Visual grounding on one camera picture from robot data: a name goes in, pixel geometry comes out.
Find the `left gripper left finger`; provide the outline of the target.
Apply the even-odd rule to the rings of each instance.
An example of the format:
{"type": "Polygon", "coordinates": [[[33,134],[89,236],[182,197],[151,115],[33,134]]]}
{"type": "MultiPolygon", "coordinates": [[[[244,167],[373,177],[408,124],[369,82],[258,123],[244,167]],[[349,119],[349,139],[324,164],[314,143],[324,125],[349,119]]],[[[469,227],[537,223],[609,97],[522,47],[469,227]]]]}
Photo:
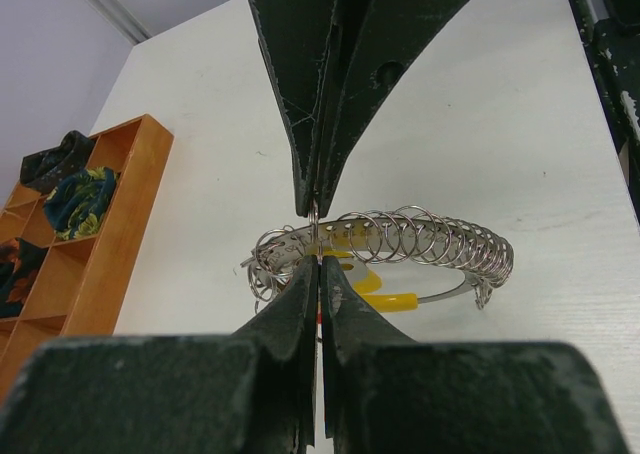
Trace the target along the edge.
{"type": "Polygon", "coordinates": [[[19,372],[5,453],[303,453],[315,442],[319,266],[229,335],[60,337],[19,372]]]}

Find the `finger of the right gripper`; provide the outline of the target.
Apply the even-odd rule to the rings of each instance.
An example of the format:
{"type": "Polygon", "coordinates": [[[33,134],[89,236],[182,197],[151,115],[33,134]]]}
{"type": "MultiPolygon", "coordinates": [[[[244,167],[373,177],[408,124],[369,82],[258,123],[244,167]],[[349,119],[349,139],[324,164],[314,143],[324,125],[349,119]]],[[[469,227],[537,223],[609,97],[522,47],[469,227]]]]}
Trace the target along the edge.
{"type": "Polygon", "coordinates": [[[337,0],[248,0],[289,141],[296,214],[311,208],[320,99],[337,0]]]}
{"type": "Polygon", "coordinates": [[[317,161],[326,216],[349,154],[411,64],[470,0],[338,0],[317,161]]]}

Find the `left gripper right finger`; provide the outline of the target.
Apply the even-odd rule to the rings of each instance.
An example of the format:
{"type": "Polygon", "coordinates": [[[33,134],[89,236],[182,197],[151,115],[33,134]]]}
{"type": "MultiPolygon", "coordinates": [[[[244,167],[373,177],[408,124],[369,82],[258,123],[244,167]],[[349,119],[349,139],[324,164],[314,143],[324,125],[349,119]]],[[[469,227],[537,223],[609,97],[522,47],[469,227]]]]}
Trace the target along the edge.
{"type": "Polygon", "coordinates": [[[600,379],[559,342],[415,341],[319,270],[325,432],[339,453],[625,453],[600,379]]]}

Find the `yellow tag key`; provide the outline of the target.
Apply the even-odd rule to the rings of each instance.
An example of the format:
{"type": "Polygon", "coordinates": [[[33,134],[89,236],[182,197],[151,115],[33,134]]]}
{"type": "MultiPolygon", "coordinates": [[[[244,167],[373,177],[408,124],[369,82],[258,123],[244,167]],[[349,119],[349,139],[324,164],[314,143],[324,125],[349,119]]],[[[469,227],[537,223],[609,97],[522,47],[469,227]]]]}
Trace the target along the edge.
{"type": "Polygon", "coordinates": [[[382,287],[381,278],[369,269],[363,261],[358,260],[353,253],[334,250],[325,246],[320,239],[319,209],[315,200],[311,201],[308,218],[311,238],[310,250],[317,256],[319,261],[323,259],[324,255],[336,257],[342,272],[358,294],[373,294],[382,287]]]}

